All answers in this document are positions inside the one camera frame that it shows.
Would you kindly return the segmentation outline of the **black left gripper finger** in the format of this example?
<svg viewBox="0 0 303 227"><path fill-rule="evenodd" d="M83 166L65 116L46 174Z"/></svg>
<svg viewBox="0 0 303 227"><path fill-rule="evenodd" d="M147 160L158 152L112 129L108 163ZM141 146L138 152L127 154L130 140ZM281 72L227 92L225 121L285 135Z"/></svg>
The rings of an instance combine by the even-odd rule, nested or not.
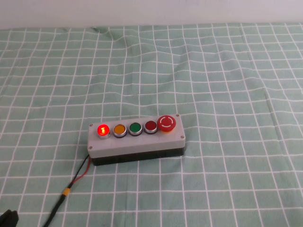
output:
<svg viewBox="0 0 303 227"><path fill-rule="evenodd" d="M16 210L7 210L0 216L0 227L16 227L19 221Z"/></svg>

